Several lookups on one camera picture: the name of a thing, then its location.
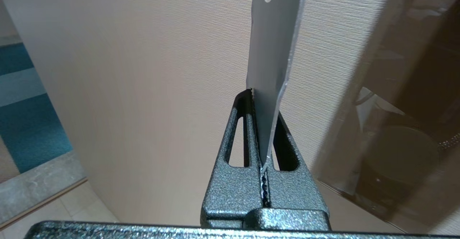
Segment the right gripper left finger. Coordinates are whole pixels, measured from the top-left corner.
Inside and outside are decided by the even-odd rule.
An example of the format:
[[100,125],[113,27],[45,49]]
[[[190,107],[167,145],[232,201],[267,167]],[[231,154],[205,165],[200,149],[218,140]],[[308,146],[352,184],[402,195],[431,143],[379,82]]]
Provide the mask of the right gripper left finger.
[[[238,120],[243,119],[243,167],[229,164]],[[250,89],[234,100],[201,206],[203,228],[242,229],[246,215],[263,207],[261,162]]]

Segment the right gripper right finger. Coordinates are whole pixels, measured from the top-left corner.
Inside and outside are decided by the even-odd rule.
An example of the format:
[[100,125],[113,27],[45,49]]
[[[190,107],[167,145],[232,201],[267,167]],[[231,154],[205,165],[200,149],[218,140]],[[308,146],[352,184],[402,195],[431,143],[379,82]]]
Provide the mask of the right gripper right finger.
[[252,229],[330,231],[329,210],[282,117],[278,115],[263,170],[263,207],[252,210]]

